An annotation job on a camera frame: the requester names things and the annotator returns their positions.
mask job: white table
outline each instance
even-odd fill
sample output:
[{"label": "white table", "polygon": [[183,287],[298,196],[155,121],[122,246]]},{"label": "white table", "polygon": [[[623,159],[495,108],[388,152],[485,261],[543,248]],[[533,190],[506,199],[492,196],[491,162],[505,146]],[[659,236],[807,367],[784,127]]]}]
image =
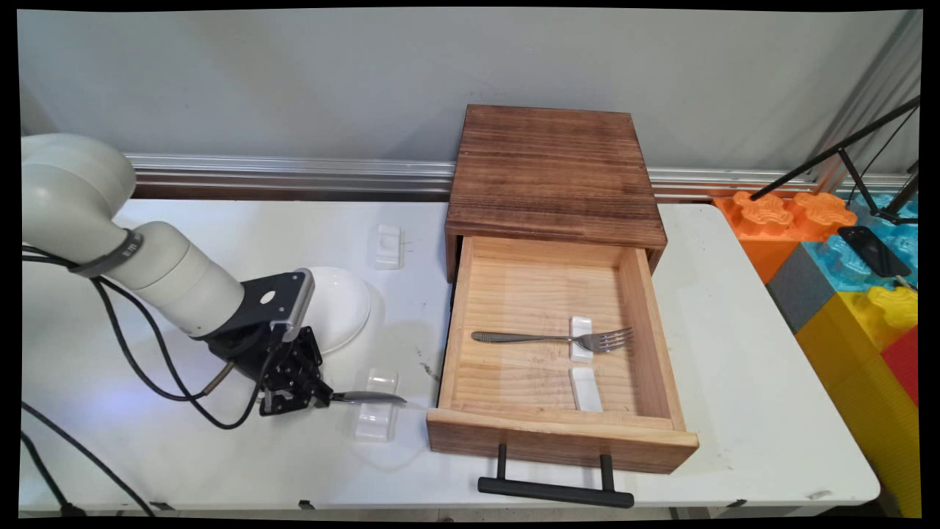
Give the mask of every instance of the white table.
[{"label": "white table", "polygon": [[[450,285],[444,203],[131,200],[117,223],[176,225],[239,280],[332,265],[366,281],[373,312],[362,334],[324,359],[337,391],[361,388],[369,367],[399,373],[411,406],[394,439],[353,441],[356,406],[250,419],[219,430],[185,403],[146,388],[122,358],[88,281],[47,264],[23,264],[23,399],[98,455],[145,500],[177,509],[537,506],[477,492],[495,461],[433,453],[425,408],[443,362]],[[669,239],[653,276],[688,428],[700,448],[671,475],[615,472],[636,506],[858,505],[878,482],[773,301],[718,211],[660,206]],[[398,271],[376,271],[368,234],[401,226]],[[117,314],[138,361],[177,392],[149,327],[124,300]],[[222,362],[154,314],[183,379],[201,388]],[[239,416],[252,382],[227,379],[205,406]],[[31,416],[32,437],[69,499],[90,509],[137,508],[82,455]],[[57,508],[25,449],[20,509]],[[600,471],[511,460],[507,477],[600,487]]]}]

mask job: knife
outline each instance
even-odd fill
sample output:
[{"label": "knife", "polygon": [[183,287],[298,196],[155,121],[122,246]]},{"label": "knife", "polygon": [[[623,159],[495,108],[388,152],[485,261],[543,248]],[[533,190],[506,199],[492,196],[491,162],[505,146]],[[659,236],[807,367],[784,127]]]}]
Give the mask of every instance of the knife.
[{"label": "knife", "polygon": [[354,404],[381,404],[381,403],[402,403],[408,401],[392,393],[382,392],[343,392],[333,393],[330,400],[334,402],[350,402]]}]

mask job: fork handle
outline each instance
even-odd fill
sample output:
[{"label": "fork handle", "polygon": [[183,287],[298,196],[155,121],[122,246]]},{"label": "fork handle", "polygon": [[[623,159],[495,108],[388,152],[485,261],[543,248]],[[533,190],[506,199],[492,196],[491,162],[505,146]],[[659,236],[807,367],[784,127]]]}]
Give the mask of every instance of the fork handle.
[{"label": "fork handle", "polygon": [[505,332],[472,332],[470,337],[484,344],[512,344],[515,342],[547,342],[561,340],[570,342],[571,336],[538,336],[535,334],[507,334]]}]

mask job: wooden lid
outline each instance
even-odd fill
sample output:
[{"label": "wooden lid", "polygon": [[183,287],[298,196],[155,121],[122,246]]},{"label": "wooden lid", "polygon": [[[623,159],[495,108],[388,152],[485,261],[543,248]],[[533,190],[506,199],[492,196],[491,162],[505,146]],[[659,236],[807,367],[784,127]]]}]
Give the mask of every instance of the wooden lid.
[{"label": "wooden lid", "polygon": [[470,104],[445,232],[665,248],[630,114]]}]

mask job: gray wall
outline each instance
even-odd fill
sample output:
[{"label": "gray wall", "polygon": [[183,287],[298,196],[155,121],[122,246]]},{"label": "gray wall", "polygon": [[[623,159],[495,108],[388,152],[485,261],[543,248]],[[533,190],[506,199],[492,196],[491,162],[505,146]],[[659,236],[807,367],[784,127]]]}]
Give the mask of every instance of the gray wall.
[{"label": "gray wall", "polygon": [[21,10],[21,121],[125,152],[448,160],[467,104],[567,107],[633,113],[651,166],[791,168],[900,17]]}]

